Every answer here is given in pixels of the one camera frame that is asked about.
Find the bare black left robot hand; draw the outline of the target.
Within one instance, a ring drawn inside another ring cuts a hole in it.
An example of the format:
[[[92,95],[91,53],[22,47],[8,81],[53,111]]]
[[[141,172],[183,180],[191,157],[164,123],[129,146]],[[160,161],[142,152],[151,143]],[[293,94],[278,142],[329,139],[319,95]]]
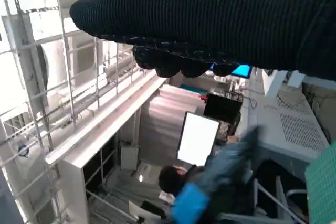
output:
[[[263,126],[250,128],[238,143],[225,145],[182,188],[171,209],[173,223],[217,223],[220,214],[252,215],[248,162],[257,153]]]

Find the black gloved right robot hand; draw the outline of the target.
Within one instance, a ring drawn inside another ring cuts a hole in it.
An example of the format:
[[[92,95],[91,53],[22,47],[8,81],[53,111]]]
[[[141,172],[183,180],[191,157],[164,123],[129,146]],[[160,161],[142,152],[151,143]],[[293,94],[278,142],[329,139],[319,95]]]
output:
[[[335,80],[335,0],[77,0],[69,14],[163,78],[248,65]]]

